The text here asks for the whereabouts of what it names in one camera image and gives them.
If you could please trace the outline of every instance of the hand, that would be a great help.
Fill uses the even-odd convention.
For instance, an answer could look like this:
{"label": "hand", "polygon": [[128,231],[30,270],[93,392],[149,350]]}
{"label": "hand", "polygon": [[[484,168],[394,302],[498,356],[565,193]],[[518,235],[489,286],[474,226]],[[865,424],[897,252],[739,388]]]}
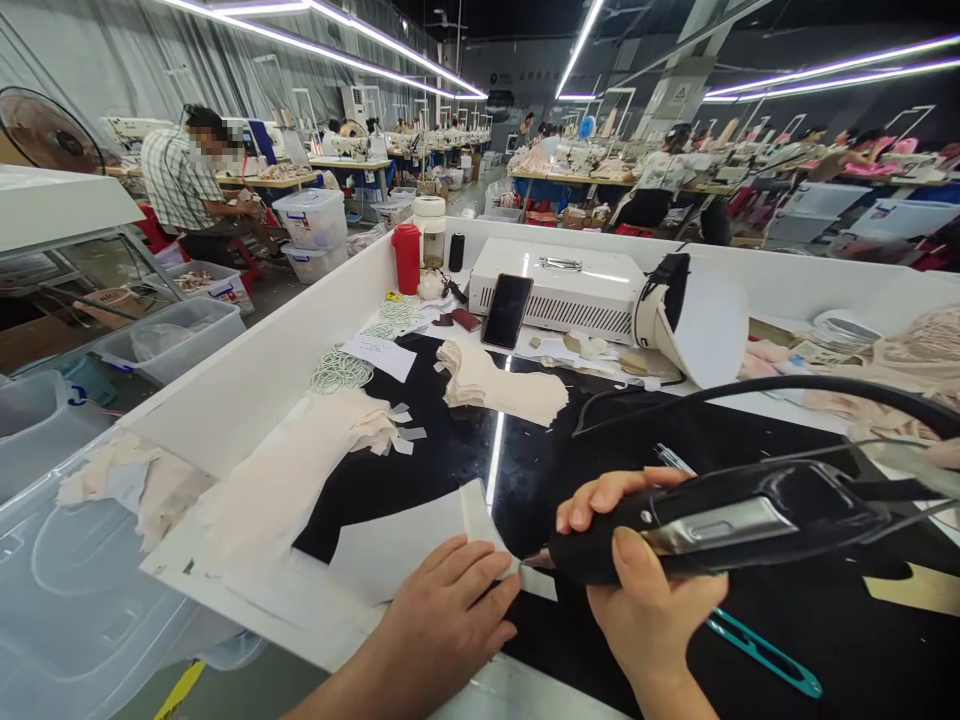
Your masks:
{"label": "hand", "polygon": [[519,576],[487,592],[510,561],[491,543],[468,543],[461,535],[407,578],[355,658],[363,667],[364,692],[384,716],[427,717],[516,636],[503,617],[520,592]]}
{"label": "hand", "polygon": [[[557,532],[582,532],[590,527],[594,513],[610,512],[625,495],[650,487],[674,487],[689,477],[674,468],[607,473],[560,505]],[[668,581],[650,546],[625,527],[614,531],[612,551],[621,587],[590,586],[587,599],[639,697],[639,688],[645,684],[686,676],[690,637],[726,597],[727,578]]]}

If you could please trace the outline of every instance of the sewing factory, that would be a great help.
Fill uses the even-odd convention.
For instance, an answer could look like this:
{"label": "sewing factory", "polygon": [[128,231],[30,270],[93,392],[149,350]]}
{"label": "sewing factory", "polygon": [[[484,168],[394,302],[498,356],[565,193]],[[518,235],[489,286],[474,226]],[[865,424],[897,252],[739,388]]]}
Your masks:
{"label": "sewing factory", "polygon": [[0,0],[0,720],[949,716],[949,5]]}

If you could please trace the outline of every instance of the black cutting mat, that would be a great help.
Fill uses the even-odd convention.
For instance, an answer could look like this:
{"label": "black cutting mat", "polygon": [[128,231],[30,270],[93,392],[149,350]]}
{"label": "black cutting mat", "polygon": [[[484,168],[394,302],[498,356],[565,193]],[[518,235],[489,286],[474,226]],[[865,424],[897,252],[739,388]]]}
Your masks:
{"label": "black cutting mat", "polygon": [[[294,544],[329,562],[340,528],[435,500],[480,477],[491,480],[498,413],[450,409],[443,402],[449,376],[433,365],[440,341],[402,341],[418,357],[406,383],[376,371],[365,388],[372,397],[410,406],[427,438],[411,456],[351,453],[328,479],[310,522]],[[508,358],[493,354],[498,367]],[[545,371],[521,358],[512,372]],[[570,403],[552,430],[504,416],[492,514],[514,555],[535,552],[549,537],[557,505],[582,483],[609,470],[660,464],[653,445],[663,442],[695,470],[755,462],[763,457],[836,444],[839,438],[758,415],[699,405],[646,424],[625,423],[571,440],[583,403],[612,383],[567,370],[551,370],[568,386]],[[649,402],[641,393],[608,401],[589,423]],[[860,474],[858,453],[829,461]],[[689,662],[707,696],[725,718],[900,718],[951,707],[948,683],[937,678],[955,667],[960,623],[954,618],[873,600],[860,579],[868,567],[884,577],[903,576],[903,560],[960,574],[956,547],[927,527],[910,528],[855,553],[833,554],[777,568],[733,573],[724,608],[737,620],[805,665],[824,687],[814,701],[797,692],[709,629],[693,639]],[[520,633],[505,652],[624,713],[639,717],[630,687],[590,615],[582,588],[558,582],[560,602],[521,593],[510,611]]]}

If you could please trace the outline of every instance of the ceiling light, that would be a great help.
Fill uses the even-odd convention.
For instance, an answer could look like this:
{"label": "ceiling light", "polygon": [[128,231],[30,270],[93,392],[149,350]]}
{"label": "ceiling light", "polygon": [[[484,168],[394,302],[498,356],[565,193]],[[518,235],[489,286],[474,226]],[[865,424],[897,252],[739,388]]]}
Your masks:
{"label": "ceiling light", "polygon": [[597,21],[597,15],[600,14],[600,8],[603,6],[603,0],[593,0],[593,5],[590,6],[590,10],[587,12],[587,19],[583,21],[583,27],[580,28],[580,37],[577,38],[577,44],[573,46],[573,53],[570,55],[570,62],[567,64],[567,69],[563,71],[563,76],[560,78],[560,84],[557,85],[557,99],[560,99],[560,93],[563,92],[563,86],[567,82],[567,78],[570,77],[570,73],[573,72],[574,65],[577,64],[577,57],[580,55],[580,51],[583,50],[583,44],[587,41],[587,38],[590,36],[590,31],[593,29],[593,24]]}
{"label": "ceiling light", "polygon": [[305,2],[254,3],[252,5],[216,6],[210,8],[217,15],[278,15],[309,10]]}
{"label": "ceiling light", "polygon": [[219,15],[209,8],[196,5],[192,2],[187,2],[187,0],[155,0],[155,2],[161,2],[165,5],[170,5],[172,7],[185,10],[186,12],[193,13],[194,15],[202,15],[209,20],[214,20],[215,22],[223,23],[225,25],[231,25],[235,28],[239,28],[240,30],[246,30],[247,32],[270,38],[271,40],[283,43],[284,45],[289,45],[290,47],[299,48],[300,50],[305,50],[306,52],[320,55],[328,60],[332,60],[343,65],[349,65],[350,67],[357,68],[358,70],[370,73],[371,75],[379,75],[380,77],[389,78],[390,80],[394,80],[398,83],[410,85],[411,87],[419,88],[420,90],[431,92],[435,95],[442,95],[443,97],[447,98],[454,97],[453,93],[451,92],[441,90],[438,87],[427,85],[426,83],[422,83],[417,80],[403,77],[402,75],[398,75],[397,73],[387,70],[386,68],[378,67],[377,65],[369,65],[365,62],[357,60],[356,58],[352,58],[347,55],[341,55],[340,53],[329,50],[321,45],[314,45],[306,40],[301,40],[291,35],[284,35],[281,32],[270,30],[269,28],[261,27],[260,25],[254,25],[246,20],[240,20],[239,18],[231,17],[230,15]]}
{"label": "ceiling light", "polygon": [[804,93],[823,92],[824,90],[833,90],[838,87],[849,87],[851,85],[866,85],[868,83],[890,80],[892,78],[904,77],[905,75],[920,75],[922,73],[936,72],[938,70],[949,70],[950,68],[960,67],[960,59],[944,60],[942,62],[928,63],[927,65],[914,65],[913,67],[902,68],[900,70],[889,70],[884,73],[874,73],[871,75],[854,75],[853,77],[841,78],[840,80],[830,80],[828,82],[814,83],[813,85],[798,85],[797,87],[784,88],[783,90],[771,90],[770,92],[754,93],[752,95],[730,95],[727,97],[704,98],[704,102],[749,102],[750,100],[760,100],[761,98],[775,98],[784,95],[802,95]]}
{"label": "ceiling light", "polygon": [[784,83],[793,82],[795,80],[805,80],[807,78],[819,77],[821,75],[830,75],[831,73],[839,72],[840,70],[848,70],[849,68],[861,67],[863,65],[872,65],[876,62],[883,62],[884,60],[891,60],[893,58],[904,57],[906,55],[929,52],[930,50],[947,47],[948,45],[953,45],[958,42],[960,42],[960,35],[953,35],[952,37],[946,37],[940,40],[930,40],[928,42],[920,43],[919,45],[908,45],[902,48],[885,50],[881,53],[851,58],[850,60],[843,60],[831,65],[823,65],[821,67],[811,68],[802,72],[790,73],[789,75],[778,75],[776,77],[767,78],[766,80],[757,80],[755,82],[744,83],[743,85],[734,85],[733,87],[722,88],[720,90],[711,90],[707,93],[706,97],[727,96],[731,93],[740,92],[741,90],[752,90],[754,88],[770,87],[772,85],[783,85]]}
{"label": "ceiling light", "polygon": [[307,5],[309,5],[311,8],[316,10],[318,13],[320,13],[321,15],[330,18],[336,23],[339,23],[346,27],[353,28],[357,32],[363,35],[366,35],[368,38],[370,38],[374,42],[379,43],[380,45],[383,45],[395,52],[400,53],[405,58],[407,58],[408,60],[411,60],[417,65],[420,65],[421,67],[425,67],[425,68],[428,68],[429,70],[432,70],[437,75],[446,78],[447,80],[454,83],[455,85],[459,85],[464,90],[468,90],[474,95],[483,95],[484,98],[487,97],[484,94],[483,90],[480,90],[479,88],[475,88],[466,80],[459,77],[458,75],[454,75],[445,67],[442,67],[440,65],[437,65],[434,62],[431,62],[430,60],[425,58],[423,55],[418,53],[417,51],[407,47],[403,43],[397,42],[396,40],[391,38],[389,35],[385,35],[384,33],[380,32],[376,28],[373,28],[364,22],[360,22],[356,18],[352,18],[349,15],[330,7],[329,5],[326,5],[325,3],[317,2],[317,0],[304,0],[304,2]]}

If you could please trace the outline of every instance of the basket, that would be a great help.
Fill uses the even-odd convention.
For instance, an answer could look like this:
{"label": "basket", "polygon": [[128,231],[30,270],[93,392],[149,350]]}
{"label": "basket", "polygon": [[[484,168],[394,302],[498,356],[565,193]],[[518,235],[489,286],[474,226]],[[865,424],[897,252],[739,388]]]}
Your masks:
{"label": "basket", "polygon": [[[96,292],[84,295],[84,297],[88,300],[98,302],[101,305],[107,305],[108,307],[116,308],[121,312],[127,313],[127,315],[143,317],[143,309],[137,302],[136,295],[134,295],[127,288],[108,288],[106,290],[97,290]],[[87,315],[99,320],[103,325],[111,330],[119,330],[120,328],[126,327],[132,322],[131,320],[120,317],[119,315],[109,313],[106,310],[101,310],[100,308],[95,308],[91,305],[85,305],[79,300],[73,303],[73,307],[75,307],[77,310],[82,310]]]}

